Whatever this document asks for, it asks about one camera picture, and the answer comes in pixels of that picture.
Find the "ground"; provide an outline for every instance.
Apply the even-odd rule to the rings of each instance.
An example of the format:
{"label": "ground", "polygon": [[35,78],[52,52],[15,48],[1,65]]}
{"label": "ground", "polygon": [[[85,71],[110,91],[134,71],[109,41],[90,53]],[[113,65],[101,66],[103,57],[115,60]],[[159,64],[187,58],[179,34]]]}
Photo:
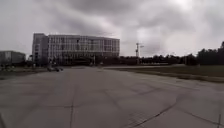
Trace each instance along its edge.
{"label": "ground", "polygon": [[0,127],[224,128],[222,84],[98,68],[0,81]]}

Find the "overcast sky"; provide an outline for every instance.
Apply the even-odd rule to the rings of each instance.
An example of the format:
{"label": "overcast sky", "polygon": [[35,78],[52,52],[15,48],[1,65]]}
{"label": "overcast sky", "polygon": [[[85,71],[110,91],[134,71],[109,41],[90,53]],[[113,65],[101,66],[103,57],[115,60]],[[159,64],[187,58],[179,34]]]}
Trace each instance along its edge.
{"label": "overcast sky", "polygon": [[224,0],[0,0],[0,50],[31,53],[33,33],[119,38],[121,55],[185,55],[224,40]]}

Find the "concrete pavement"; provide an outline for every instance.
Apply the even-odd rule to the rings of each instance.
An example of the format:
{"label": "concrete pavement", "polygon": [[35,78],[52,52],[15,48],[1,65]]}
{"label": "concrete pavement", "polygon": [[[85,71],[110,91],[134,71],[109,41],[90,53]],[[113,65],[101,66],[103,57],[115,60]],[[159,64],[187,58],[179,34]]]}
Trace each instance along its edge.
{"label": "concrete pavement", "polygon": [[96,68],[0,81],[0,127],[224,128],[224,86]]}

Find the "large building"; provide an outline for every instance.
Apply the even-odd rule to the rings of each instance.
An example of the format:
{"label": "large building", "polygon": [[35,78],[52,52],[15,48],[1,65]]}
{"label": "large building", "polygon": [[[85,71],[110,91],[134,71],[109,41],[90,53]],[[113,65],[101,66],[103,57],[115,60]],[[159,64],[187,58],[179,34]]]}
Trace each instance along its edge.
{"label": "large building", "polygon": [[106,37],[80,35],[44,35],[33,37],[33,60],[36,63],[57,61],[73,64],[80,58],[118,57],[120,40]]}
{"label": "large building", "polygon": [[26,55],[16,51],[0,51],[0,65],[21,65]]}

